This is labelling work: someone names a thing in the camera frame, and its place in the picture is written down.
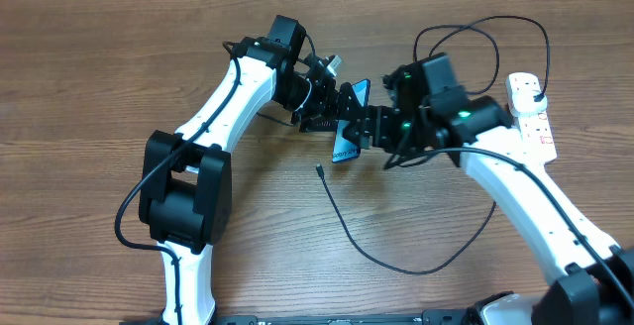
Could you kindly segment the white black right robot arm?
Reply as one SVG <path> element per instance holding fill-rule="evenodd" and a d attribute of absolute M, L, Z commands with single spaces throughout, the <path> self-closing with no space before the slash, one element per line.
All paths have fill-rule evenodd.
<path fill-rule="evenodd" d="M 386 168 L 446 154 L 493 199 L 533 253 L 548 284 L 539 297 L 502 292 L 468 307 L 464 324 L 630 324 L 633 253 L 593 225 L 548 176 L 494 99 L 470 99 L 446 54 L 383 79 L 393 106 L 362 105 L 340 89 L 342 137 L 391 155 Z"/>

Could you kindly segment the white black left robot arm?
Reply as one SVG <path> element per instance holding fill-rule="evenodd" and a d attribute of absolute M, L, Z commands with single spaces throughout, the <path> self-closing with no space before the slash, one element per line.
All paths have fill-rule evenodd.
<path fill-rule="evenodd" d="M 212 255 L 232 212 L 232 152 L 265 104 L 280 104 L 304 132 L 335 131 L 334 162 L 359 156 L 344 139 L 348 124 L 338 108 L 367 105 L 370 82 L 338 86 L 337 56 L 300 58 L 310 40 L 298 21 L 278 15 L 266 36 L 225 43 L 230 64 L 211 97 L 174 133 L 154 131 L 148 139 L 131 194 L 154 239 L 149 248 L 162 256 L 166 303 L 158 323 L 215 320 Z M 305 72 L 295 69 L 301 61 Z"/>

